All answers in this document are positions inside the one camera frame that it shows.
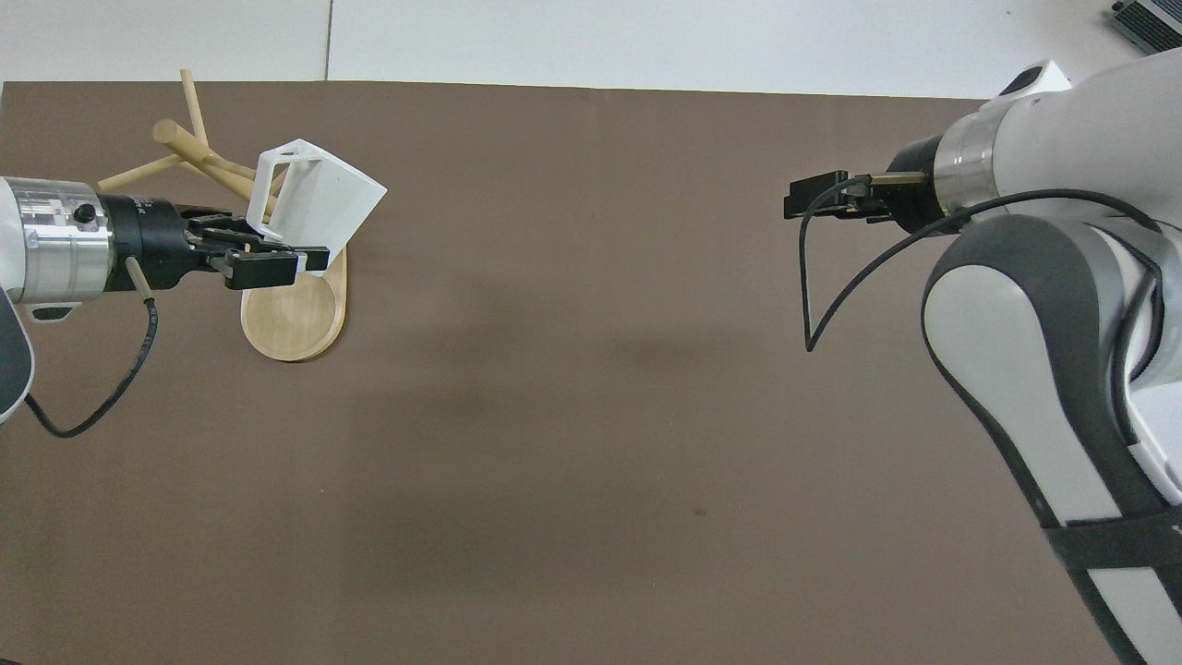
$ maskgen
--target white wall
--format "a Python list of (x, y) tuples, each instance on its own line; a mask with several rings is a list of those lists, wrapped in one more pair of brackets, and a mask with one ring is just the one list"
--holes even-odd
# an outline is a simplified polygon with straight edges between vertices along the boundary
[(324, 78), (329, 0), (7, 0), (0, 80)]
[(1138, 53), (1108, 0), (39, 0), (7, 2), (0, 80), (435, 80), (988, 97), (1056, 58)]
[(1137, 52), (1099, 0), (337, 0), (332, 78), (991, 97)]

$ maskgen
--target wooden stand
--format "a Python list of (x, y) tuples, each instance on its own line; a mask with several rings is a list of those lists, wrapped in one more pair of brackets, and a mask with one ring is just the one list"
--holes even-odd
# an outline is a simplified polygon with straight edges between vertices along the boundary
[[(170, 119), (152, 126), (152, 138), (173, 155), (100, 180), (97, 189), (110, 191), (125, 187), (174, 165), (208, 176), (245, 201), (251, 200), (254, 169), (236, 164), (209, 146), (197, 91), (189, 70), (181, 70), (184, 98), (193, 120), (190, 133)], [(286, 171), (279, 174), (267, 196), (266, 214), (274, 210), (275, 194)], [(242, 332), (260, 354), (284, 363), (311, 360), (332, 346), (345, 324), (349, 291), (349, 257), (345, 248), (333, 259), (323, 276), (300, 273), (291, 286), (242, 291), (240, 320)]]

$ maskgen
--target white plastic object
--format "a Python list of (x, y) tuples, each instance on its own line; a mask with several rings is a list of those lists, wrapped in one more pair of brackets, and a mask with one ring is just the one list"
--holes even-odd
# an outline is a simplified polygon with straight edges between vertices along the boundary
[(1031, 70), (1038, 70), (1038, 74), (1026, 85), (1009, 92), (1008, 94), (999, 94), (993, 99), (986, 102), (981, 107), (988, 109), (992, 106), (1001, 106), (1018, 99), (1020, 97), (1027, 97), (1030, 94), (1038, 94), (1040, 92), (1063, 92), (1064, 90), (1071, 90), (1071, 79), (1067, 74), (1063, 73), (1059, 65), (1054, 60), (1043, 60), (1040, 63), (1034, 63), (1033, 65), (1026, 67), (1022, 73)]
[[(287, 164), (279, 198), (264, 221), (275, 167)], [(349, 242), (385, 187), (327, 150), (303, 138), (259, 155), (246, 222), (262, 234), (292, 246), (325, 246), (329, 261)], [(322, 274), (323, 270), (309, 270)]]

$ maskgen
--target wooden base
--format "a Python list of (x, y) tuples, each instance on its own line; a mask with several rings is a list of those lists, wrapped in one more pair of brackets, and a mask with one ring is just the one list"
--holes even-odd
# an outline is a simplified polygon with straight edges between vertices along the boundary
[(291, 286), (242, 292), (242, 332), (260, 354), (301, 363), (325, 352), (345, 324), (349, 259), (345, 248), (324, 276), (300, 273)]

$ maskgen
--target wooden dowel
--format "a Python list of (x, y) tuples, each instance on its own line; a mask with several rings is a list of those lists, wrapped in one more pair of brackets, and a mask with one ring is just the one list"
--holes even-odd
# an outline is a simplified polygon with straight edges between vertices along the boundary
[(162, 157), (162, 158), (156, 159), (154, 162), (148, 162), (148, 163), (145, 163), (143, 165), (138, 165), (136, 168), (128, 169), (128, 170), (125, 170), (125, 171), (123, 171), (121, 174), (112, 175), (111, 177), (108, 177), (105, 180), (99, 180), (98, 181), (98, 190), (99, 191), (111, 191), (112, 189), (118, 189), (121, 187), (125, 187), (125, 185), (131, 184), (132, 182), (135, 182), (135, 181), (137, 181), (137, 180), (139, 180), (142, 177), (148, 177), (149, 175), (157, 174), (157, 172), (160, 172), (162, 170), (165, 170), (168, 168), (175, 167), (176, 164), (180, 164), (180, 163), (183, 163), (183, 162), (184, 162), (184, 159), (182, 159), (181, 157), (178, 157), (176, 155), (169, 155), (167, 157)]
[[(221, 158), (221, 155), (214, 152), (208, 145), (202, 144), (197, 141), (197, 137), (189, 133), (181, 125), (176, 124), (175, 120), (162, 119), (151, 128), (152, 138), (163, 145), (167, 145), (169, 150), (173, 150), (180, 157), (190, 164), (197, 167), (197, 170), (208, 175), (215, 182), (222, 187), (229, 189), (235, 195), (245, 201), (251, 200), (251, 193), (254, 188), (254, 182), (251, 180), (238, 175), (236, 172), (229, 172), (222, 170), (209, 163), (206, 163), (207, 157)], [(275, 197), (267, 196), (266, 213), (271, 214), (275, 206)]]
[(223, 157), (219, 157), (217, 155), (209, 155), (208, 157), (204, 158), (204, 162), (214, 168), (220, 168), (222, 170), (236, 172), (238, 175), (241, 175), (242, 177), (251, 181), (254, 180), (253, 168), (245, 167), (240, 163), (232, 162)]
[(279, 193), (279, 188), (284, 185), (284, 178), (287, 177), (287, 169), (279, 171), (279, 175), (271, 181), (271, 195), (274, 196)]
[(206, 136), (206, 120), (201, 117), (201, 104), (197, 103), (197, 86), (193, 84), (193, 72), (181, 70), (181, 87), (184, 89), (184, 102), (189, 105), (189, 119), (193, 120), (193, 133), (202, 145), (209, 144)]

